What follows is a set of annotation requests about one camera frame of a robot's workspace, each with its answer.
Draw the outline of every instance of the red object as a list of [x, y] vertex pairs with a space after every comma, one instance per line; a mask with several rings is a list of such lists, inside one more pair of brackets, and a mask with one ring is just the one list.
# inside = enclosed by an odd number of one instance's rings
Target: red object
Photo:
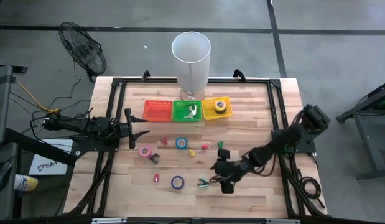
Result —
[[172, 101], [146, 100], [142, 118], [148, 121], [170, 122], [172, 110]]
[[154, 175], [154, 182], [159, 182], [159, 174]]
[[162, 143], [163, 143], [163, 145], [167, 146], [167, 138], [166, 138], [166, 137], [164, 137], [164, 138], [162, 139]]
[[203, 150], [205, 150], [205, 149], [207, 149], [207, 148], [209, 148], [209, 144], [204, 144], [204, 145], [202, 146], [202, 149], [203, 149]]

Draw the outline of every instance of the fan grille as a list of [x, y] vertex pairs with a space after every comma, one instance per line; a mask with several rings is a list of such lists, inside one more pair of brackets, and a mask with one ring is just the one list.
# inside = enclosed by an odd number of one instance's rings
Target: fan grille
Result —
[[106, 60], [101, 46], [80, 26], [73, 22], [63, 22], [59, 36], [68, 53], [89, 75], [104, 74]]

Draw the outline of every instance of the white cylindrical container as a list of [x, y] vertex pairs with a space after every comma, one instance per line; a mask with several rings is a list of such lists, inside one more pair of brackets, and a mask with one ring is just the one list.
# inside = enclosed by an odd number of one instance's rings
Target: white cylindrical container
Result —
[[194, 94], [207, 84], [210, 67], [209, 39], [198, 32], [185, 32], [172, 43], [177, 82], [188, 94]]
[[14, 190], [33, 191], [37, 187], [38, 183], [39, 181], [35, 177], [16, 174]]

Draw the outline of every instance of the red basket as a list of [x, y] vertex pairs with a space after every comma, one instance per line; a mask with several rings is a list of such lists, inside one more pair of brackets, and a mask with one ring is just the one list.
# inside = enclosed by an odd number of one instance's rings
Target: red basket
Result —
[[172, 120], [172, 101], [146, 100], [143, 119], [148, 121], [170, 122]]

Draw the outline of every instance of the yellow basket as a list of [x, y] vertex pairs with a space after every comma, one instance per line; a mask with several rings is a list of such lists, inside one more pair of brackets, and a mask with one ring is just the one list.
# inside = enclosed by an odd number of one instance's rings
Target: yellow basket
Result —
[[[215, 110], [215, 103], [219, 100], [224, 101], [226, 104], [226, 109], [223, 114], [218, 114]], [[202, 108], [203, 116], [208, 121], [213, 119], [227, 118], [232, 115], [231, 102], [228, 96], [202, 100]]]

